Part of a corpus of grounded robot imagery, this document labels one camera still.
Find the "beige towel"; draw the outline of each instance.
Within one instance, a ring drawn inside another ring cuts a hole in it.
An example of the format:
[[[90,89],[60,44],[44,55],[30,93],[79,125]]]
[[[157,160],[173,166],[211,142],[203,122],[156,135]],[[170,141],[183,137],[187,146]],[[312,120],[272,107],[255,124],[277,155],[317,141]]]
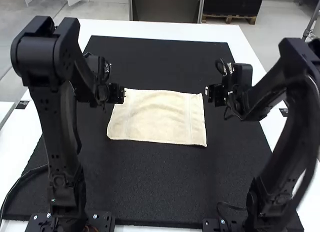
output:
[[[114,106],[110,139],[207,146],[202,94],[126,89]]]

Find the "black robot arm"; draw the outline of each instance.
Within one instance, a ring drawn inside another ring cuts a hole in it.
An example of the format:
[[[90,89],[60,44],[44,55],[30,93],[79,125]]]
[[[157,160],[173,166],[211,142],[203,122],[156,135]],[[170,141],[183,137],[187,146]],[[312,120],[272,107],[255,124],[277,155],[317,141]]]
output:
[[[35,17],[14,39],[11,61],[28,86],[39,114],[49,164],[48,202],[55,226],[82,231],[86,184],[78,160],[81,142],[76,104],[123,103],[124,87],[107,83],[111,65],[102,57],[82,54],[77,19],[56,28],[50,17]]]
[[[208,87],[209,101],[226,106],[242,121],[260,121],[283,99],[289,106],[273,154],[247,194],[244,231],[283,231],[306,192],[317,162],[320,42],[314,40],[308,46],[301,39],[283,39],[279,51],[278,62],[255,86],[251,86],[250,65],[218,62],[222,83]],[[293,188],[304,171],[293,196]]]

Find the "black panel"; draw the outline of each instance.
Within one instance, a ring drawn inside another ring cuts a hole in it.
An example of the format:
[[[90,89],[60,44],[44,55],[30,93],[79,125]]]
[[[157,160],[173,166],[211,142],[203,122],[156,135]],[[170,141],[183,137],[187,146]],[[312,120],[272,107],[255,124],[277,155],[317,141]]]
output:
[[[257,16],[262,0],[204,0],[203,13]]]
[[[199,0],[132,0],[133,20],[197,23]]]
[[[85,49],[112,63],[111,80],[127,88],[202,93],[221,81],[214,63],[234,61],[226,43],[92,37]],[[216,217],[220,200],[245,206],[246,195],[271,155],[258,122],[223,120],[224,108],[204,99],[207,148],[110,140],[107,112],[78,104],[80,160],[87,210],[113,213],[117,224],[197,227]],[[41,139],[26,170],[46,162]],[[18,193],[5,218],[29,219],[47,211],[46,175]],[[226,211],[235,220],[246,213]],[[294,228],[301,228],[295,216]]]

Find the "black cable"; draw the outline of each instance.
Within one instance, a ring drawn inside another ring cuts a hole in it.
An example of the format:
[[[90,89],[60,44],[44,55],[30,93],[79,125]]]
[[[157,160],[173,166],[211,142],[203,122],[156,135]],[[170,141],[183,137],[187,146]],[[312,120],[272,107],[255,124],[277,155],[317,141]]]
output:
[[[20,178],[17,179],[17,181],[11,187],[9,192],[6,194],[4,201],[2,203],[2,206],[0,209],[0,227],[2,224],[2,219],[3,219],[5,209],[7,208],[8,204],[10,204],[12,198],[14,197],[15,193],[19,189],[19,186],[21,186],[23,182],[26,182],[28,179],[32,178],[34,175],[40,174],[47,170],[48,170],[48,164],[45,164],[40,167],[29,170],[27,173],[25,173],[24,175],[22,175]]]
[[[215,68],[223,75],[223,76],[226,76],[228,74],[230,74],[230,69],[229,69],[229,66],[226,64],[226,62],[222,59],[222,58],[219,58],[218,60],[215,61],[214,63],[215,65]]]
[[[229,227],[228,220],[227,220],[227,218],[220,212],[219,206],[223,206],[223,207],[225,207],[225,208],[230,208],[230,209],[237,210],[237,211],[246,211],[246,210],[247,210],[245,207],[238,207],[238,206],[229,204],[229,203],[224,202],[224,201],[219,201],[218,203],[216,203],[216,208],[217,208],[217,209],[216,209],[216,212],[218,213],[219,217],[222,218],[222,219],[225,221],[228,229],[231,229],[231,228]]]

